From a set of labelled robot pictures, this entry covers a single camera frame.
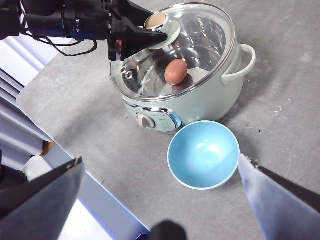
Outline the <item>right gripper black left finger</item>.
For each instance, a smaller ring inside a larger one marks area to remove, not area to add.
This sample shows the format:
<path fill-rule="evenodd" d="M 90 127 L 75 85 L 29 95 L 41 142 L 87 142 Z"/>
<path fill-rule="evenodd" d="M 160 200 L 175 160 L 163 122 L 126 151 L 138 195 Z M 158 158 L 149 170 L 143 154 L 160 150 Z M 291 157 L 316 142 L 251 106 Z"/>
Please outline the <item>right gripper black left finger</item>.
<path fill-rule="evenodd" d="M 57 240 L 85 175 L 81 157 L 29 180 L 22 171 L 0 167 L 0 238 Z"/>

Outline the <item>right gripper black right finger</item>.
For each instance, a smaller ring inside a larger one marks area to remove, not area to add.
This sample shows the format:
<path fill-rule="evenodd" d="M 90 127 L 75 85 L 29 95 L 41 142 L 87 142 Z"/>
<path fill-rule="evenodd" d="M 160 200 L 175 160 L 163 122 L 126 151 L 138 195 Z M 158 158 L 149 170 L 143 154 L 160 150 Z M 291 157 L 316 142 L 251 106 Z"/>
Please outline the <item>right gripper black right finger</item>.
<path fill-rule="evenodd" d="M 320 195 L 240 154 L 247 199 L 267 240 L 318 240 Z"/>

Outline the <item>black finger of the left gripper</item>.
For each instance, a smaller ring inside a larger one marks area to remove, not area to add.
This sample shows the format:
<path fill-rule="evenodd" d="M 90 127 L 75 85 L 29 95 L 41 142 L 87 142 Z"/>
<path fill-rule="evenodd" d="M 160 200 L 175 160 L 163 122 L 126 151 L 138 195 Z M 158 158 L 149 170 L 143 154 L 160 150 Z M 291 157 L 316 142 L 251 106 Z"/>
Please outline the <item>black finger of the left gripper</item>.
<path fill-rule="evenodd" d="M 120 60 L 124 61 L 148 47 L 167 40 L 167 38 L 167 33 L 137 27 L 129 19 L 122 19 L 119 37 L 121 42 Z"/>
<path fill-rule="evenodd" d="M 154 14 L 130 0 L 117 0 L 116 9 L 121 17 L 128 18 L 137 27 L 144 26 L 146 20 Z"/>

